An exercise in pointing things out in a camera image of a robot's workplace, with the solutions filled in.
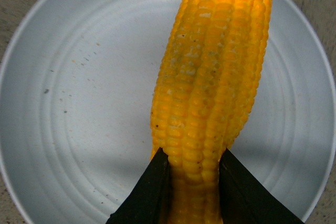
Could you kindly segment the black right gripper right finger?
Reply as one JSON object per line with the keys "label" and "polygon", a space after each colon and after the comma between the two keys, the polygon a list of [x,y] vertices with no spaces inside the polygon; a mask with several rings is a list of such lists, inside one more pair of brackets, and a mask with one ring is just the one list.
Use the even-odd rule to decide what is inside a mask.
{"label": "black right gripper right finger", "polygon": [[223,223],[303,223],[226,149],[219,161]]}

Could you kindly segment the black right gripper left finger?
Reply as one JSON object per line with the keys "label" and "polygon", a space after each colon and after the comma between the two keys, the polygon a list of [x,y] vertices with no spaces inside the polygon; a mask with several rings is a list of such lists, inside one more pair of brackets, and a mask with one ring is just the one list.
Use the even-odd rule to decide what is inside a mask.
{"label": "black right gripper left finger", "polygon": [[159,148],[135,187],[107,223],[167,223],[170,165]]}

